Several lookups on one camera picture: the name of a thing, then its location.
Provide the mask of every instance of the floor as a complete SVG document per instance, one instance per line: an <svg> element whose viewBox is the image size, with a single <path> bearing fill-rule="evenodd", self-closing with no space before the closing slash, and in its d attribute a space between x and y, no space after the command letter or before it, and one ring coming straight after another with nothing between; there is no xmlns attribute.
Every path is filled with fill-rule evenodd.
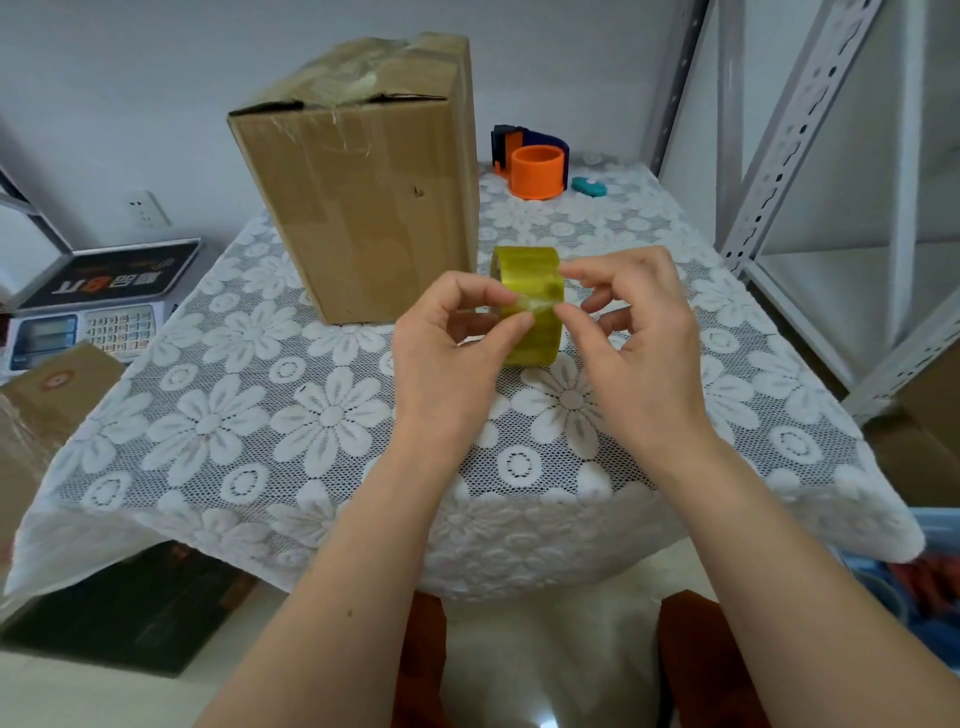
<svg viewBox="0 0 960 728"><path fill-rule="evenodd" d="M601 584L448 605L444 704L460 728L652 726L659 599L713 597L690 541ZM0 652L5 728L185 728L284 594L261 584L177 680Z"/></svg>

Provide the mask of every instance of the wall outlet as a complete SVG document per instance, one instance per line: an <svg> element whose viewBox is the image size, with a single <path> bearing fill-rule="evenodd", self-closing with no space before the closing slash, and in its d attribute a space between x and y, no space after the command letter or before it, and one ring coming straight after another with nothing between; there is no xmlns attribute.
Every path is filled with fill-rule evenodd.
<svg viewBox="0 0 960 728"><path fill-rule="evenodd" d="M130 219L138 228L168 228L170 220L163 214L154 196L147 190L129 192L123 199Z"/></svg>

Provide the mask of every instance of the wrist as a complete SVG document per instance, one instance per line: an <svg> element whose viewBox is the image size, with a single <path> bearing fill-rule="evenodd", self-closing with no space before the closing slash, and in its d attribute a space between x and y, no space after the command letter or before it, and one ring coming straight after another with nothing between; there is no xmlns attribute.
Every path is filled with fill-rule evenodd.
<svg viewBox="0 0 960 728"><path fill-rule="evenodd" d="M704 477L718 459L734 452L709 424L686 427L681 437L671 437L650 447L628 448L638 465L664 492Z"/></svg>
<svg viewBox="0 0 960 728"><path fill-rule="evenodd" d="M451 457L449 451L432 447L429 437L399 424L377 466L381 463L391 473L402 473L421 492L442 493L460 467L460 459Z"/></svg>

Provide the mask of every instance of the hand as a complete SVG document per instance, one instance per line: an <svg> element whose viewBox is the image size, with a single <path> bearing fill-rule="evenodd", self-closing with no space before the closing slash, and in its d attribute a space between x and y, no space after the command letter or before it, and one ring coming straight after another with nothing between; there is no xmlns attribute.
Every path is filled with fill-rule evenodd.
<svg viewBox="0 0 960 728"><path fill-rule="evenodd" d="M496 378L514 346L534 324L532 313L497 323L480 305L506 305L516 294L503 283L473 273L440 276L396 322L393 441L455 469L483 428ZM483 340L458 346L468 336Z"/></svg>
<svg viewBox="0 0 960 728"><path fill-rule="evenodd" d="M560 273L593 288L580 308L555 310L584 358L610 434L656 480L716 437L700 381L699 328L673 259L660 246L636 248L571 260ZM598 321L588 316L611 301L629 306ZM607 337L620 330L631 337L618 352Z"/></svg>

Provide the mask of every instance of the flower pattern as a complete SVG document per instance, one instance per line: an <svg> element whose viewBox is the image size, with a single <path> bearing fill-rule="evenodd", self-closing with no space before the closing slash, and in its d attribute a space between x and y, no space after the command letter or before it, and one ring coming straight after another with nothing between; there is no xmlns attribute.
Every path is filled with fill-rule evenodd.
<svg viewBox="0 0 960 728"><path fill-rule="evenodd" d="M731 425L757 429L760 419L745 402L754 395L749 381L724 374L723 362L715 356L700 357L700 379L704 384L704 402L713 429L731 445L736 445L736 433Z"/></svg>
<svg viewBox="0 0 960 728"><path fill-rule="evenodd" d="M526 233L534 225L547 225L550 222L548 212L544 203L510 196L490 205L486 215L495 228L513 228L517 233Z"/></svg>
<svg viewBox="0 0 960 728"><path fill-rule="evenodd" d="M135 517L165 536L195 546L211 556L223 556L241 563L270 555L264 541L270 528L264 523L241 522L225 508L206 508L198 512L180 491L167 491L156 503L156 513Z"/></svg>
<svg viewBox="0 0 960 728"><path fill-rule="evenodd" d="M251 313L233 311L224 319L224 325L204 334L204 363L223 361L228 373L242 372L253 356L274 359L280 354L280 342L300 333L300 324L294 321L297 310L285 306L277 310L276 303L259 303Z"/></svg>
<svg viewBox="0 0 960 728"><path fill-rule="evenodd" d="M313 339L306 350L310 356L325 356L329 353L333 364L343 367L353 361L361 349L364 352L382 350L387 346L383 334L390 330L390 327L356 324L332 327L315 321L303 328L303 336Z"/></svg>
<svg viewBox="0 0 960 728"><path fill-rule="evenodd" d="M604 167L603 158L596 162ZM573 163L570 172L606 184L612 217L620 218L604 214L604 203L524 202L509 194L501 178L484 175L479 269L489 267L493 245L507 241L553 245L563 256L666 246L702 326L705 399L718 430L735 440L745 460L820 538L885 560L916 555L923 534L863 440L845 431L845 422L831 421L829 401L821 403L814 424L787 412L786 403L796 396L803 402L797 405L801 419L811 419L809 398L823 393L796 395L812 390L813 382L805 370L791 367L776 345L768 346L773 325L723 272L723 261L653 176L637 165L587 170ZM572 283L565 293L575 303L587 294ZM222 342L214 336L202 345L204 337L230 328L231 313L252 319L261 302L273 307L259 310L275 315L295 308L289 321L298 326L318 322L266 213L248 225L160 331L160 346L148 348L123 374L129 383L124 386L131 387L123 401L139 394L153 398L132 413L145 418L146 430L119 443L101 432L116 454L96 473L84 469L72 442L58 455L77 464L62 482L54 468L45 478L17 534L8 589L58 588L166 538L185 541L281 589L293 588L390 437L395 404L390 330L362 327L363 333L347 329L352 335L345 336L344 328L326 327L333 332L324 333L317 323L303 336L272 336L281 351L270 351L271 358L261 358L252 344L249 363L224 376L231 354L249 347L229 347L222 358L206 362L204 355ZM371 329L382 346L367 336ZM622 346L627 336L615 334L611 341ZM314 344L326 351L308 353ZM752 360L752 352L781 361ZM561 397L569 403L573 394L584 395L578 387L586 386L579 381L582 362L566 335L562 354L572 369L562 359L559 373L536 370L526 379L516 368L501 373L502 399L493 404L430 529L422 589L489 599L595 581L684 535L669 503L591 421L586 404L559 411ZM349 362L339 364L345 357ZM515 398L530 414L505 406ZM528 398L536 406L523 403ZM541 439L552 437L549 442L533 435L541 416L537 432ZM556 421L564 417L557 434ZM571 417L583 427L572 437ZM754 417L757 426L751 429ZM593 453L593 446L583 420L598 442L595 456L586 459L581 455ZM144 468L145 460L156 467Z"/></svg>
<svg viewBox="0 0 960 728"><path fill-rule="evenodd" d="M530 435L539 443L552 443L562 434L574 454L585 460L596 457L600 448L597 431L603 431L600 407L586 370L577 370L573 358L563 352L549 370L524 369L520 376L527 389L511 400L517 412L535 417Z"/></svg>
<svg viewBox="0 0 960 728"><path fill-rule="evenodd" d="M597 229L623 219L623 212L610 198L590 197L580 192L561 197L556 209L569 223L590 223Z"/></svg>
<svg viewBox="0 0 960 728"><path fill-rule="evenodd" d="M500 439L500 431L496 428L496 420L498 420L508 409L510 409L510 400L501 395L499 392L493 394L493 404L490 406L490 414L487 415L487 421L484 422L483 429L480 430L480 434L477 435L476 440L473 441L473 444L478 448L495 448L497 441Z"/></svg>
<svg viewBox="0 0 960 728"><path fill-rule="evenodd" d="M241 261L238 257L232 255L221 257L207 272L204 279L200 281L198 286L200 292L206 293L207 296L216 296L223 293L226 283L240 278L243 273L240 265Z"/></svg>
<svg viewBox="0 0 960 728"><path fill-rule="evenodd" d="M351 457L370 451L369 428L390 416L390 407L375 399L380 382L368 377L353 386L353 372L337 367L325 388L307 382L294 393L297 404L277 412L270 426L284 435L274 448L274 459L285 463L304 455L309 477L320 477L333 467L342 450Z"/></svg>
<svg viewBox="0 0 960 728"><path fill-rule="evenodd" d="M287 288L302 288L300 274L290 256L286 253L264 255L257 261L257 266L244 272L244 292L260 291L264 300L275 299Z"/></svg>
<svg viewBox="0 0 960 728"><path fill-rule="evenodd" d="M342 507L343 504L333 502L320 480L307 480L297 491L296 508L286 503L272 503L267 506L267 512L274 531L304 546L319 548Z"/></svg>
<svg viewBox="0 0 960 728"><path fill-rule="evenodd" d="M826 418L851 437L862 437L859 427L840 402L827 390L782 336L768 336L770 352L757 350L748 359L762 370L754 376L754 388L767 397L785 400L783 409L802 425L816 425Z"/></svg>
<svg viewBox="0 0 960 728"><path fill-rule="evenodd" d="M116 457L116 446L147 431L147 418L141 413L154 396L140 392L131 397L131 388L129 380L118 382L81 423L50 464L52 482L59 485L77 468L85 473L101 473Z"/></svg>
<svg viewBox="0 0 960 728"><path fill-rule="evenodd" d="M777 327L747 293L743 283L724 268L711 268L710 278L693 281L697 295L690 302L697 308L716 313L717 323L727 328L747 325L760 333L777 333Z"/></svg>
<svg viewBox="0 0 960 728"><path fill-rule="evenodd" d="M266 389L259 384L242 390L240 376L227 375L213 385L209 397L192 389L177 402L178 412L150 425L147 438L156 446L143 458L145 471L170 464L167 481L179 488L196 475L207 456L217 465L230 465L243 451L240 438L254 434L269 417L258 406Z"/></svg>
<svg viewBox="0 0 960 728"><path fill-rule="evenodd" d="M200 343L204 338L199 326L203 319L202 313L187 313L182 316L175 314L156 335L144 354L153 359L158 367L169 367L180 359L181 350Z"/></svg>

